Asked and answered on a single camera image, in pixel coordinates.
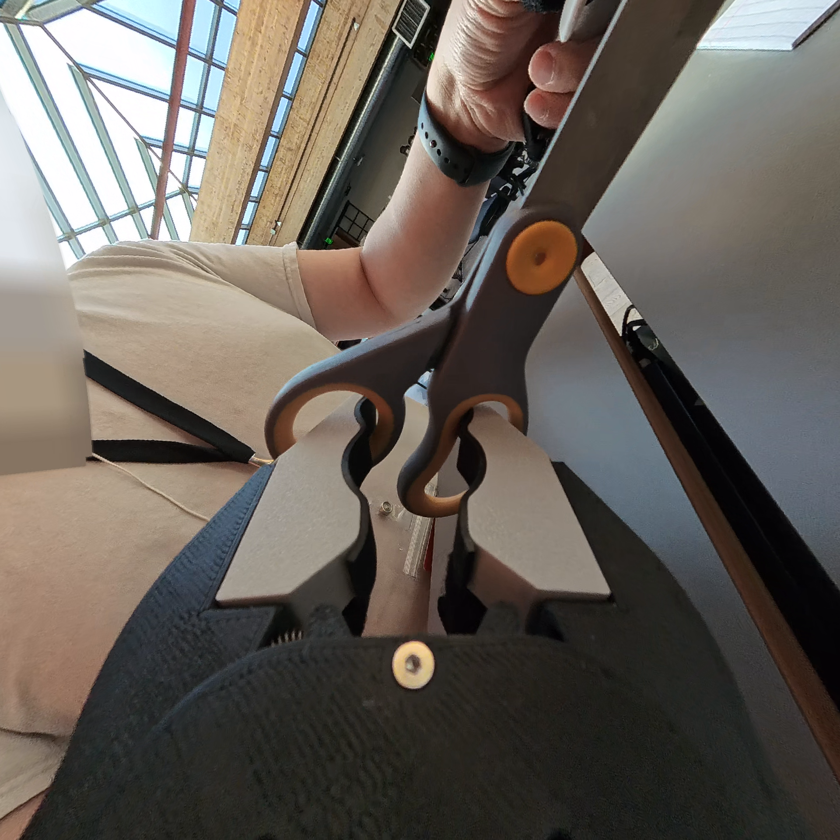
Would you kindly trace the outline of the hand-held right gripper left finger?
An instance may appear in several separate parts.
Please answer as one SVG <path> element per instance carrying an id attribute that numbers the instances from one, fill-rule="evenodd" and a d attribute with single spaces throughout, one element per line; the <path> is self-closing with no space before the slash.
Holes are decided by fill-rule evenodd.
<path id="1" fill-rule="evenodd" d="M 344 402 L 276 459 L 217 604 L 281 605 L 299 623 L 330 605 L 361 634 L 376 573 L 370 506 L 361 493 L 374 425 L 371 402 Z"/>

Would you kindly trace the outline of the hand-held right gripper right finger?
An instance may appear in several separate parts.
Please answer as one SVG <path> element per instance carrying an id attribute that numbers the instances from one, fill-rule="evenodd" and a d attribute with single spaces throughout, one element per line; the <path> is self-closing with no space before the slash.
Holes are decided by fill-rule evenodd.
<path id="1" fill-rule="evenodd" d="M 472 634 L 494 605 L 521 625 L 546 601 L 604 601 L 610 587 L 550 458 L 490 406 L 459 429 L 462 496 L 437 610 L 448 634 Z"/>

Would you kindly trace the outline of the grey orange-handled scissors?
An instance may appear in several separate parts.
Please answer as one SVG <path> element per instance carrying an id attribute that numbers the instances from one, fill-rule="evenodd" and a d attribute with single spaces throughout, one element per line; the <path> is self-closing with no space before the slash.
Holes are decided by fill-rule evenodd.
<path id="1" fill-rule="evenodd" d="M 721 2 L 621 2 L 521 203 L 493 228 L 478 266 L 447 306 L 363 341 L 289 381 L 266 419 L 278 458 L 296 440 L 299 411 L 326 392 L 373 402 L 374 464 L 402 432 L 404 394 L 425 371 L 427 431 L 397 481 L 402 504 L 428 518 L 455 514 L 460 496 L 429 497 L 459 424 L 479 403 L 507 407 L 528 427 L 524 365 L 562 288 L 581 263 L 581 231 L 646 129 Z"/>

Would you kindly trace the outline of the person's left hand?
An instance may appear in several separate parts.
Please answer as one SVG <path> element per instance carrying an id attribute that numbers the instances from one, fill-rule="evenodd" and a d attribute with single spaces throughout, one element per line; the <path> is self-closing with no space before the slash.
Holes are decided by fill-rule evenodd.
<path id="1" fill-rule="evenodd" d="M 482 152 L 523 139 L 522 114 L 555 130 L 599 45 L 554 40 L 555 15 L 520 2 L 454 1 L 427 79 L 427 104 L 456 141 Z"/>

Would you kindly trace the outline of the badge holder with metal clip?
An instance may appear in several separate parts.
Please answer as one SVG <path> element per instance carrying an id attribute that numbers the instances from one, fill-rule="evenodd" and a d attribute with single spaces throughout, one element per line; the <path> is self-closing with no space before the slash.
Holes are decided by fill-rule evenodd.
<path id="1" fill-rule="evenodd" d="M 369 505 L 377 559 L 399 561 L 405 575 L 418 579 L 425 567 L 434 520 L 386 498 L 373 499 Z"/>

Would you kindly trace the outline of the ceiling air vent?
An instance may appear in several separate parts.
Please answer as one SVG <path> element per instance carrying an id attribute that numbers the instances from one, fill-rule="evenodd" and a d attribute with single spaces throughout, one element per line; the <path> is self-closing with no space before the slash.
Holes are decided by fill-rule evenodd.
<path id="1" fill-rule="evenodd" d="M 406 47 L 414 47 L 424 29 L 430 9 L 426 1 L 402 1 L 392 25 L 392 32 Z"/>

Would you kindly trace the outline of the lined writing pad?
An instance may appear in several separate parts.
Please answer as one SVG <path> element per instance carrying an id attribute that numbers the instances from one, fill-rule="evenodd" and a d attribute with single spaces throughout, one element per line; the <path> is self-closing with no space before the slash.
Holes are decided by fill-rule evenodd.
<path id="1" fill-rule="evenodd" d="M 839 8 L 839 1 L 732 1 L 698 49 L 791 51 Z"/>

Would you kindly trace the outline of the black smartwatch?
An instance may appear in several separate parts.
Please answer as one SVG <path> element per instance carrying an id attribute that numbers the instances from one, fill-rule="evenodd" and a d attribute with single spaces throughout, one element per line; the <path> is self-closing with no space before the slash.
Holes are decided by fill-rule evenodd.
<path id="1" fill-rule="evenodd" d="M 517 144 L 487 153 L 455 140 L 429 110 L 424 92 L 418 113 L 417 138 L 436 167 L 459 186 L 490 182 L 499 175 Z"/>

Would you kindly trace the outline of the red pipe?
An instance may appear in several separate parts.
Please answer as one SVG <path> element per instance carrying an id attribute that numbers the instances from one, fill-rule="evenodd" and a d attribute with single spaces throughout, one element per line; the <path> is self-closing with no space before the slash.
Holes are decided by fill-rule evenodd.
<path id="1" fill-rule="evenodd" d="M 150 237 L 157 239 L 165 208 L 166 187 L 170 175 L 175 131 L 182 103 L 183 82 L 190 48 L 196 1 L 182 1 L 180 23 L 175 43 L 175 57 L 172 70 L 171 91 L 167 104 L 164 138 L 161 148 L 161 166 L 155 188 L 154 210 Z"/>

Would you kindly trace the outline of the glass skylight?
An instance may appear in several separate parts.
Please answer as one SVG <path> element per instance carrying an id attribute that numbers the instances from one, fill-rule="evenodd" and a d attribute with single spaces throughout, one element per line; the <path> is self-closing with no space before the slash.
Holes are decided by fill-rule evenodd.
<path id="1" fill-rule="evenodd" d="M 195 3 L 159 238 L 187 240 L 239 1 Z M 182 2 L 1 2 L 2 92 L 67 266 L 147 238 Z"/>

